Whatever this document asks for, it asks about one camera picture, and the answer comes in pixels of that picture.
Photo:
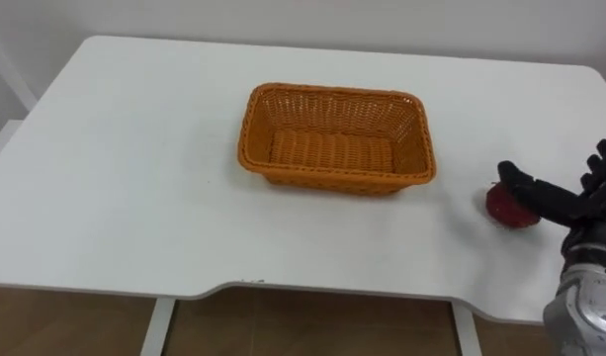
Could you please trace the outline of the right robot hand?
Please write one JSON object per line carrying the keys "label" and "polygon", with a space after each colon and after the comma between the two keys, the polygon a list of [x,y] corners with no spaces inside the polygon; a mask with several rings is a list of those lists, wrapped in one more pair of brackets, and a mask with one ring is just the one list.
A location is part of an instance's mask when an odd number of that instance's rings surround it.
{"label": "right robot hand", "polygon": [[511,161],[497,165],[500,182],[516,203],[569,229],[562,253],[580,243],[606,245],[606,138],[597,143],[596,149],[586,160],[588,171],[580,178],[579,194],[536,179]]}

